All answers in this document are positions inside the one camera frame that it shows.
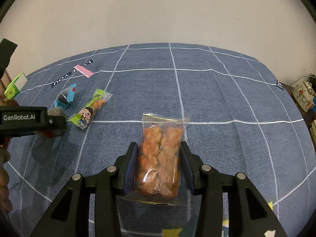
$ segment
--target pink tape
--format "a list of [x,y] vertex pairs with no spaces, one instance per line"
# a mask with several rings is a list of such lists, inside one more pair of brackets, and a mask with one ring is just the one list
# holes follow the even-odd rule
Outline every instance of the pink tape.
[[86,77],[91,77],[94,73],[91,72],[90,70],[87,70],[85,67],[76,65],[74,66],[76,70],[78,70],[80,73],[84,74]]

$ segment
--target checkered tablecloth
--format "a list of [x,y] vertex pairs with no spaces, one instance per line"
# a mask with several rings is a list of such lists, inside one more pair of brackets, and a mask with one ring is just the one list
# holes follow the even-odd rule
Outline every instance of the checkered tablecloth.
[[[81,73],[50,84],[90,59]],[[96,174],[139,142],[142,113],[189,116],[184,135],[191,151],[222,173],[244,172],[272,202],[289,237],[296,236],[316,207],[315,151],[307,127],[287,92],[253,57],[215,47],[150,43],[100,49],[54,62],[28,77],[16,97],[24,106],[53,108],[61,90],[77,83],[66,113],[78,112],[95,89],[113,94],[86,130],[69,125],[65,135],[44,140],[14,138],[9,144],[12,224],[29,236],[67,180],[76,172]],[[198,215],[200,198],[181,183],[184,206],[158,207],[118,199],[124,236],[161,236]],[[91,197],[90,236],[94,236]],[[223,219],[228,219],[227,205]]]

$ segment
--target human hand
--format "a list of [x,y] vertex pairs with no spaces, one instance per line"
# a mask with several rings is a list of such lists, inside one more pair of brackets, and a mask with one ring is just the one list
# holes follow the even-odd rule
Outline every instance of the human hand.
[[[4,163],[10,160],[10,153],[5,151]],[[6,210],[10,213],[13,209],[12,203],[9,200],[9,189],[7,187],[9,183],[9,174],[7,171],[0,167],[0,209]]]

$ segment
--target silver rivet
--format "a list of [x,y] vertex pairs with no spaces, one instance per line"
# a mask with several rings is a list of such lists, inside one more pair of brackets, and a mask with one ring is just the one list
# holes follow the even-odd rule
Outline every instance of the silver rivet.
[[210,165],[204,164],[204,165],[202,166],[202,169],[203,169],[204,171],[210,171],[212,168],[211,168]]
[[107,168],[107,170],[108,170],[109,172],[114,172],[114,171],[116,170],[116,166],[109,166],[109,167]]
[[237,177],[238,177],[239,179],[241,179],[241,180],[244,180],[244,179],[246,178],[245,174],[243,174],[243,173],[238,173],[238,174],[237,174]]
[[72,180],[75,180],[75,181],[79,180],[80,178],[81,178],[81,175],[80,175],[80,174],[74,174],[74,175],[72,176]]

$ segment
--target beige wall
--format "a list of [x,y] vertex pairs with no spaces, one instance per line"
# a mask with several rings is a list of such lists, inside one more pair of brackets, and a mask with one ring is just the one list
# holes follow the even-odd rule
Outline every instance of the beige wall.
[[12,77],[90,50],[183,42],[254,56],[290,83],[316,74],[316,25],[300,0],[16,0],[0,39]]

